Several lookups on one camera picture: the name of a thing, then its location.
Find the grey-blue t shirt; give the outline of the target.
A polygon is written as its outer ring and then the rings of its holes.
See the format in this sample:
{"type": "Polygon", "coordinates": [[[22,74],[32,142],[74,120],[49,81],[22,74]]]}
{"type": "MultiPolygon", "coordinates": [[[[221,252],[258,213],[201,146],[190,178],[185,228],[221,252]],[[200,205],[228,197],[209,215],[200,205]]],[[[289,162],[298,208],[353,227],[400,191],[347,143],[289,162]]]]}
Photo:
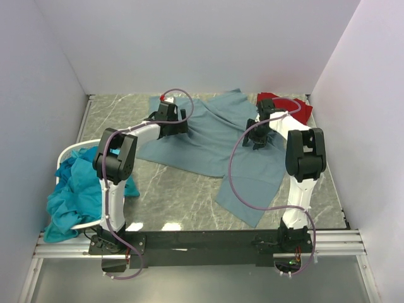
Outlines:
{"type": "Polygon", "coordinates": [[[256,227],[285,176],[283,138],[270,133],[266,148],[236,145],[256,107],[239,89],[204,102],[176,100],[192,112],[185,134],[166,136],[143,145],[137,158],[223,179],[217,203],[251,227],[256,227]]]}

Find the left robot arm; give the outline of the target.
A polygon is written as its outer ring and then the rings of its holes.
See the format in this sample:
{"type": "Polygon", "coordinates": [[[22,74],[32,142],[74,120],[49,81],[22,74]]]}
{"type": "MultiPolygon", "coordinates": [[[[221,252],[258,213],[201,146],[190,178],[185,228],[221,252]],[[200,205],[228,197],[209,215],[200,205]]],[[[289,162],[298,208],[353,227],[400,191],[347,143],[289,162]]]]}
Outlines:
{"type": "Polygon", "coordinates": [[[158,109],[141,123],[126,129],[107,128],[98,144],[93,168],[102,189],[102,216],[96,242],[113,249],[136,252],[126,240],[124,190],[133,172],[136,150],[144,144],[188,132],[186,110],[174,97],[163,96],[158,109]]]}

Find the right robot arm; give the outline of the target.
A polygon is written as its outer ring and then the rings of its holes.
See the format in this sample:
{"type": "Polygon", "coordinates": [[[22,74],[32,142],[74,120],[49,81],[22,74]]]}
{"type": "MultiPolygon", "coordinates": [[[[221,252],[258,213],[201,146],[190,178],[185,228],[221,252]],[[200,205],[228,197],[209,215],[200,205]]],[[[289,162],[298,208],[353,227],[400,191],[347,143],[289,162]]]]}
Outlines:
{"type": "Polygon", "coordinates": [[[311,243],[309,209],[314,187],[326,169],[324,133],[296,120],[286,110],[259,109],[255,119],[248,119],[249,131],[243,139],[253,142],[255,150],[265,147],[274,131],[286,140],[285,168],[290,176],[286,210],[278,228],[278,245],[284,249],[311,243]]]}

